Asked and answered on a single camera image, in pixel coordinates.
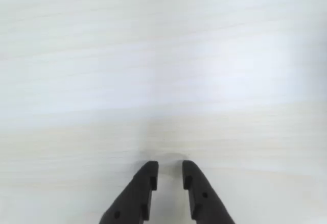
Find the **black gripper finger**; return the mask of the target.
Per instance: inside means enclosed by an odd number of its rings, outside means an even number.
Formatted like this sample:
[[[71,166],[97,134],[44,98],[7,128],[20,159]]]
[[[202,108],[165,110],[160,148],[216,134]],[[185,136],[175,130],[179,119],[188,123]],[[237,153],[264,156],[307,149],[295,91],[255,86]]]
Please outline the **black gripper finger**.
[[[140,224],[150,218],[152,192],[157,190],[158,162],[146,162],[100,219],[100,224]]]
[[[183,188],[189,193],[191,219],[196,223],[234,224],[228,210],[199,166],[182,162]]]

